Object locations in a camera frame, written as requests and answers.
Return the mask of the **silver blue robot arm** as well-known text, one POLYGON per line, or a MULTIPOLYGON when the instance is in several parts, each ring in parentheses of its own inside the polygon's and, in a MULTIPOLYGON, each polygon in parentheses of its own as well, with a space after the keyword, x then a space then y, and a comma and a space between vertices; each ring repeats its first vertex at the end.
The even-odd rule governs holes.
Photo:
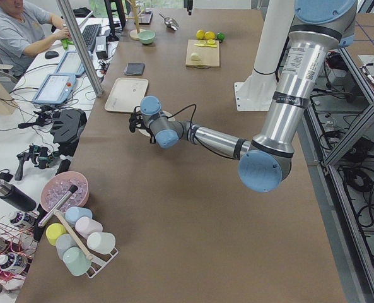
POLYGON ((353 41, 356 1, 295 1, 288 52, 262 131, 251 141, 188 121, 171 121, 154 96, 134 109, 129 129, 145 129, 162 148, 184 139, 239 161, 240 180, 251 190, 277 188, 291 170, 291 145, 308 107, 320 68, 330 50, 353 41))

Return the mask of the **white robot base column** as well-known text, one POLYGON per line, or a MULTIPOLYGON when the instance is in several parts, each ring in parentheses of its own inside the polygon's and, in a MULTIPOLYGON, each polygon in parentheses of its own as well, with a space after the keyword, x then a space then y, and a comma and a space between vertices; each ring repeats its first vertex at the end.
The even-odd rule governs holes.
POLYGON ((269 1, 252 74, 235 83, 238 111, 267 111, 276 91, 276 72, 294 18, 294 0, 269 1))

